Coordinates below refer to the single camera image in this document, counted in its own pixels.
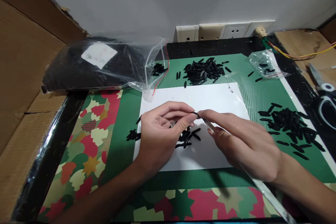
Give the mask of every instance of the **electrical outlet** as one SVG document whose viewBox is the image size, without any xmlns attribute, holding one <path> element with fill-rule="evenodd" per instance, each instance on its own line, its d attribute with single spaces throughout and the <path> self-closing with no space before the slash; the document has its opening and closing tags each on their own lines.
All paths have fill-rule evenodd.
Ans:
<svg viewBox="0 0 336 224">
<path fill-rule="evenodd" d="M 225 28 L 224 23 L 201 24 L 198 40 L 217 40 Z"/>
<path fill-rule="evenodd" d="M 236 39 L 244 37 L 250 23 L 230 23 L 225 26 L 225 30 L 221 36 L 222 39 Z"/>
<path fill-rule="evenodd" d="M 257 34 L 254 33 L 254 30 L 258 26 L 263 26 L 267 33 L 270 32 L 271 27 L 273 26 L 275 20 L 265 20 L 265 21 L 251 21 L 250 27 L 248 28 L 245 37 L 253 37 L 257 36 Z"/>
<path fill-rule="evenodd" d="M 177 42 L 198 41 L 200 25 L 176 26 Z"/>
</svg>

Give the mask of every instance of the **forearm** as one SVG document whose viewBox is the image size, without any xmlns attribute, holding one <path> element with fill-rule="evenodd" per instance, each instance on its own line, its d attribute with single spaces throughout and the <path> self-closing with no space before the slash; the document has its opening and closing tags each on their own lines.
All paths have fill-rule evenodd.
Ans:
<svg viewBox="0 0 336 224">
<path fill-rule="evenodd" d="M 289 155 L 284 153 L 279 176 L 272 184 L 313 213 L 319 223 L 336 222 L 336 193 Z"/>
<path fill-rule="evenodd" d="M 129 196 L 138 189 L 148 176 L 132 163 L 126 170 L 75 203 L 52 223 L 106 223 L 119 211 Z"/>
</svg>

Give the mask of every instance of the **label on bag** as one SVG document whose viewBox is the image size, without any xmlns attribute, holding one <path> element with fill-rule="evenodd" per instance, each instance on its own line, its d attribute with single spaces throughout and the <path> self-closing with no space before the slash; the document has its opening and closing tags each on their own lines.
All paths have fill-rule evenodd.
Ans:
<svg viewBox="0 0 336 224">
<path fill-rule="evenodd" d="M 85 52 L 83 52 L 81 58 L 96 65 L 102 69 L 106 63 L 117 54 L 117 51 L 103 42 L 96 42 L 90 45 Z"/>
</svg>

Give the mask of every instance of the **bag of black parts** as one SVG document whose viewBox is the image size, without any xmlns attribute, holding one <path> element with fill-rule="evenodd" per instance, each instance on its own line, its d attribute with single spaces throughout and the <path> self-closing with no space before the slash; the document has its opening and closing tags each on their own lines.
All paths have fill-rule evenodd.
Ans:
<svg viewBox="0 0 336 224">
<path fill-rule="evenodd" d="M 166 38 L 138 35 L 77 41 L 63 48 L 51 62 L 42 90 L 152 90 L 164 75 L 153 76 L 154 61 L 160 60 L 164 68 L 168 67 L 166 43 Z"/>
</svg>

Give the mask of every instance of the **hand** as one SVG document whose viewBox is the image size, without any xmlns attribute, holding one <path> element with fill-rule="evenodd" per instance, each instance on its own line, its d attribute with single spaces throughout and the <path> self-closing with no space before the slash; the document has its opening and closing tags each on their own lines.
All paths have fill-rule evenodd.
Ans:
<svg viewBox="0 0 336 224">
<path fill-rule="evenodd" d="M 192 107 L 168 101 L 141 115 L 140 150 L 134 162 L 149 176 L 154 176 L 171 158 L 175 145 L 189 125 L 197 119 Z"/>
<path fill-rule="evenodd" d="M 213 110 L 199 111 L 198 115 L 230 132 L 219 127 L 215 128 L 215 133 L 208 129 L 232 166 L 240 168 L 241 165 L 254 178 L 265 182 L 277 178 L 284 153 L 262 125 L 231 113 L 220 114 Z"/>
</svg>

